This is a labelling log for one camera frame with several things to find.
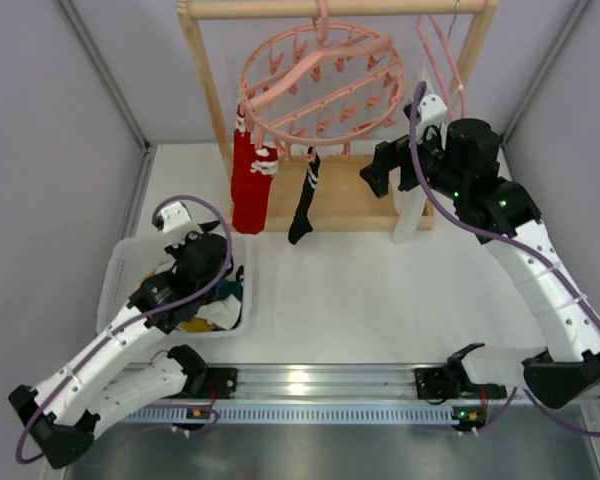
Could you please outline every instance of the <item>white tabletop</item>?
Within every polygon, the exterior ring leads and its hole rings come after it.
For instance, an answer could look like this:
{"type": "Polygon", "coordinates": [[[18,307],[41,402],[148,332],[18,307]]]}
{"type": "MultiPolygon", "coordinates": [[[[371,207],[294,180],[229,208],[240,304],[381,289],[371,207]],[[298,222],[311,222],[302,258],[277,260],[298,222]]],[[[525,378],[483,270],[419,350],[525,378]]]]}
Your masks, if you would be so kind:
{"type": "MultiPolygon", "coordinates": [[[[153,207],[178,193],[227,210],[215,144],[158,147],[138,234],[151,231],[153,207]]],[[[472,235],[436,222],[402,245],[388,232],[312,233],[296,246],[286,234],[257,235],[248,328],[226,339],[192,336],[190,344],[210,363],[285,364],[443,362],[474,342],[544,345],[500,265],[472,235]]]]}

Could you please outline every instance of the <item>white laundry basket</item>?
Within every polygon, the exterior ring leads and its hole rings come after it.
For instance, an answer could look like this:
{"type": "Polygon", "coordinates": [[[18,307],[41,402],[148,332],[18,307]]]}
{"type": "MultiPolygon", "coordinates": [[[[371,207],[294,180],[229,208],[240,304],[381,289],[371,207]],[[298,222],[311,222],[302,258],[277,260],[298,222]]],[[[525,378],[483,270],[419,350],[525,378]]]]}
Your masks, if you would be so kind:
{"type": "MultiPolygon", "coordinates": [[[[223,338],[239,335],[249,323],[251,310],[253,268],[251,259],[251,242],[243,235],[233,233],[234,268],[227,278],[234,280],[238,268],[244,266],[244,290],[242,293],[242,318],[238,326],[232,330],[215,332],[187,333],[173,331],[170,337],[223,338]]],[[[137,290],[142,281],[159,265],[173,260],[164,251],[165,237],[162,233],[125,238],[113,249],[111,260],[104,277],[100,303],[98,304],[98,320],[96,331],[100,333],[115,318],[129,296],[137,290]]]]}

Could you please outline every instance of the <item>black sock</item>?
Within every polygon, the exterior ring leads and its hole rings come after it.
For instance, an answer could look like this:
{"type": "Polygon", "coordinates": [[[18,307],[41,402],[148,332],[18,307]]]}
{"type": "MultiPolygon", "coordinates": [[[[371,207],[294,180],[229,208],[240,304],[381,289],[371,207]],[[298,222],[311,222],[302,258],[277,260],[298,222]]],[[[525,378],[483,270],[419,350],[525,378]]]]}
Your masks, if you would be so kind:
{"type": "Polygon", "coordinates": [[[307,233],[313,232],[311,222],[309,222],[309,207],[313,201],[313,194],[315,193],[316,187],[318,186],[318,170],[320,169],[320,157],[316,153],[316,158],[307,166],[307,174],[302,184],[302,193],[300,194],[300,201],[298,202],[298,208],[296,208],[296,214],[289,227],[289,242],[295,245],[304,237],[307,233]]]}

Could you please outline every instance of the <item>red sock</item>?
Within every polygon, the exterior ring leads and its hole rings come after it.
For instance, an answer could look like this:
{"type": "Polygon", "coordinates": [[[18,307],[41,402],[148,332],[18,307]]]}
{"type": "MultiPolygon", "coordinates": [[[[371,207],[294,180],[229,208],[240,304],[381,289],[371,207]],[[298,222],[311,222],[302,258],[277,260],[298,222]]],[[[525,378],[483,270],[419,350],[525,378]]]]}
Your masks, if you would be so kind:
{"type": "Polygon", "coordinates": [[[260,233],[267,219],[271,181],[278,171],[278,151],[267,146],[256,151],[239,112],[233,142],[232,224],[240,233],[260,233]]]}

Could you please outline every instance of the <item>white wall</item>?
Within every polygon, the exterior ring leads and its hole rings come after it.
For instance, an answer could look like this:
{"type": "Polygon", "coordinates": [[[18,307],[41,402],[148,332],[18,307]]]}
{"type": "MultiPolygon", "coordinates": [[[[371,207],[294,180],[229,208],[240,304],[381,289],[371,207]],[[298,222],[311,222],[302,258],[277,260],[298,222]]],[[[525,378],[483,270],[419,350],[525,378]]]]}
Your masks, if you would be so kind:
{"type": "Polygon", "coordinates": [[[511,138],[509,161],[600,313],[600,0],[511,138]]]}
{"type": "MultiPolygon", "coordinates": [[[[143,131],[152,140],[213,139],[206,103],[177,18],[175,1],[74,0],[120,84],[143,131]]],[[[469,87],[471,113],[504,130],[573,0],[502,0],[469,87]]],[[[405,17],[356,18],[355,23],[406,41],[405,17]]],[[[450,17],[443,23],[449,24],[450,17]]],[[[246,57],[267,36],[301,20],[202,22],[225,120],[235,112],[237,78],[246,57]]],[[[459,17],[456,52],[468,26],[459,17]]]]}
{"type": "Polygon", "coordinates": [[[94,335],[139,160],[53,2],[0,2],[0,480],[37,475],[7,395],[94,335]]]}

